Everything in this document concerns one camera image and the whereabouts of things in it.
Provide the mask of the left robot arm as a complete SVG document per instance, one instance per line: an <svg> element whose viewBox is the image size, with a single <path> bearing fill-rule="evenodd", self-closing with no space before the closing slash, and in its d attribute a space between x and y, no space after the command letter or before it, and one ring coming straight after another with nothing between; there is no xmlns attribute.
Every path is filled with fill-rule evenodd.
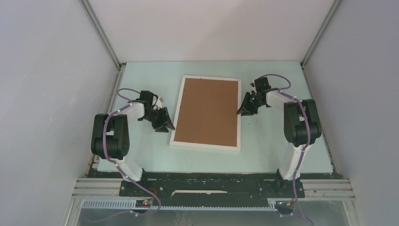
<svg viewBox="0 0 399 226"><path fill-rule="evenodd" d="M101 159L112 163L124 180L132 181L130 189L137 196L147 194L149 184L141 179L144 172L135 161L128 160L130 149L129 128L132 121L147 120L155 132L175 130L167 107L162 99L151 91L143 90L139 98L126 98L126 104L111 113L100 113L94 118L91 151Z"/></svg>

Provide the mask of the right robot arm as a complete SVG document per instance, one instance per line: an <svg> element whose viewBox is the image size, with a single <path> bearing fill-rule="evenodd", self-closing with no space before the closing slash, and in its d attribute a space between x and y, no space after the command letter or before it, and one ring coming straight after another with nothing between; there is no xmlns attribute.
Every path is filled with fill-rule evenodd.
<svg viewBox="0 0 399 226"><path fill-rule="evenodd" d="M252 90L245 93L237 114L255 115L262 106L275 107L283 112L283 132L287 150L278 169L282 179L274 183L273 189L276 195L285 197L293 190L289 180L299 178L303 159L311 145L321 137L322 127L313 99L299 99L285 93L285 90L291 87L291 83L284 88L272 88L268 77L270 74L263 75L250 84Z"/></svg>

